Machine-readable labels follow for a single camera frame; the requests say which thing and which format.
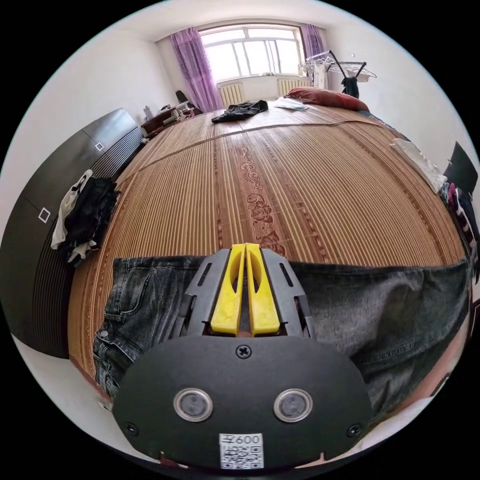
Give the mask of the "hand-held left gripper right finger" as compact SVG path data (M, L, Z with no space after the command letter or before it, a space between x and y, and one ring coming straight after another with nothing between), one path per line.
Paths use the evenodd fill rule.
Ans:
M253 336L275 335L280 329L280 320L258 244L246 244L246 274L250 332Z

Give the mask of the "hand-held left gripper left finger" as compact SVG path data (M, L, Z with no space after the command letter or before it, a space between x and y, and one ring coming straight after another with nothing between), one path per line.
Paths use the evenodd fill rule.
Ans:
M214 334L236 335L240 328L246 245L234 244L228 255L210 321Z

